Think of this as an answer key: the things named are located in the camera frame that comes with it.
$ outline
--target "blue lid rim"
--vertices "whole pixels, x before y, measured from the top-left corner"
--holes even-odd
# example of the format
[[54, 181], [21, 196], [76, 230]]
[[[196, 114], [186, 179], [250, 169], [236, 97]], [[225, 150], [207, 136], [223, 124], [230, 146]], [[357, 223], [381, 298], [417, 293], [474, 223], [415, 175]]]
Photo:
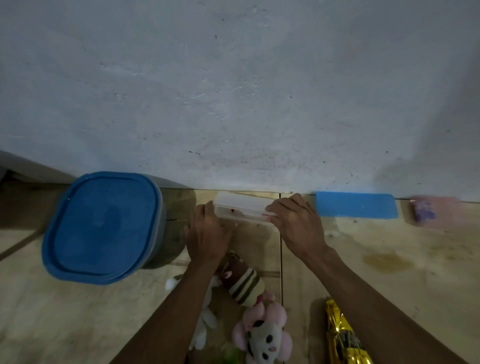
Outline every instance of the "blue lid rim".
[[[138, 182], [142, 184], [146, 184], [150, 186], [154, 192], [155, 196], [155, 215], [152, 217], [152, 223], [150, 224], [149, 232], [148, 232], [148, 243], [145, 244], [145, 247], [143, 248], [142, 252], [140, 253], [137, 261], [129, 268], [123, 270], [119, 270], [117, 273], [112, 273], [108, 275], [96, 275], [93, 273], [85, 273], [81, 274], [79, 272], [73, 272], [70, 270], [65, 270], [65, 268], [60, 268], [59, 264], [56, 264], [56, 259], [55, 257], [51, 254], [50, 252], [50, 238], [51, 236], [55, 233], [58, 224], [61, 219], [59, 217], [62, 215], [63, 211], [66, 209], [68, 205], [68, 201], [70, 199], [70, 196], [74, 194], [74, 192], [87, 180], [98, 178], [98, 177], [104, 177], [104, 178], [129, 178], [133, 180], [137, 180]], [[60, 280], [67, 280], [67, 281], [75, 281], [75, 282], [80, 282], [80, 283], [91, 283], [91, 284], [97, 284], [97, 285], [105, 285], [105, 284], [110, 284], [114, 283], [116, 281], [119, 281], [128, 275], [132, 274], [134, 271], [136, 271], [138, 268], [143, 265], [146, 255], [150, 252], [150, 247], [152, 244], [155, 242], [153, 241], [152, 237], [154, 236], [154, 229], [157, 228], [157, 220], [158, 220], [158, 215], [160, 214], [160, 208], [159, 204], [161, 203], [161, 192], [159, 188], [152, 182], [152, 180], [144, 175], [141, 175], [139, 173], [125, 173], [125, 172], [95, 172], [95, 173], [89, 173], [85, 174], [81, 177], [79, 177], [71, 186], [70, 188], [63, 194], [62, 198], [58, 202], [57, 210], [55, 212], [54, 217], [52, 218], [51, 222], [48, 225], [48, 228], [45, 232], [43, 242], [42, 242], [42, 261], [43, 264], [47, 270], [47, 272], [54, 276], [55, 278], [58, 278]]]

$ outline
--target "gold toy car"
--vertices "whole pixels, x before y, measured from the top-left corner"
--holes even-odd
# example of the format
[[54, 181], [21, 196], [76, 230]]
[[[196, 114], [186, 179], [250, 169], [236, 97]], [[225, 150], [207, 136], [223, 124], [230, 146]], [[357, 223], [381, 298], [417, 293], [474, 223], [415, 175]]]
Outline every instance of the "gold toy car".
[[327, 344], [331, 364], [373, 364], [334, 300], [328, 300]]

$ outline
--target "brown and cream plush toy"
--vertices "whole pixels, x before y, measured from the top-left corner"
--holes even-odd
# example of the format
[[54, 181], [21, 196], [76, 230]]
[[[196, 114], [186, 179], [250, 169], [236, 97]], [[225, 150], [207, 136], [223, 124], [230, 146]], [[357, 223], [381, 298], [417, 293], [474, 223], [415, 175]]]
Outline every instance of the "brown and cream plush toy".
[[275, 300], [255, 269], [249, 267], [234, 251], [227, 255], [220, 280], [233, 299], [242, 306], [253, 307], [264, 300]]

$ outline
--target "forearm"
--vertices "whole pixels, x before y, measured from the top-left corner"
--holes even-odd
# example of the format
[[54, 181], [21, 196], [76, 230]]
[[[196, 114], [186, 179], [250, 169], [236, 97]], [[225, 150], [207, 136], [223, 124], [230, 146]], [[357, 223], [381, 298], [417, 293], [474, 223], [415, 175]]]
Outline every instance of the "forearm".
[[215, 269], [213, 262], [191, 262], [174, 290], [112, 363], [183, 364]]
[[464, 363], [355, 274], [328, 248], [305, 264], [345, 314], [376, 364]]

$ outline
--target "white wall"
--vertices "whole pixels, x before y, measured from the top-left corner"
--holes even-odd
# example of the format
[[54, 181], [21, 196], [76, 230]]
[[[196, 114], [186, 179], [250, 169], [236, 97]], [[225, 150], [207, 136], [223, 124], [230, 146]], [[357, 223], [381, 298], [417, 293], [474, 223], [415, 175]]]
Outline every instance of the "white wall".
[[73, 176], [480, 201], [479, 19], [476, 0], [3, 0], [0, 149]]

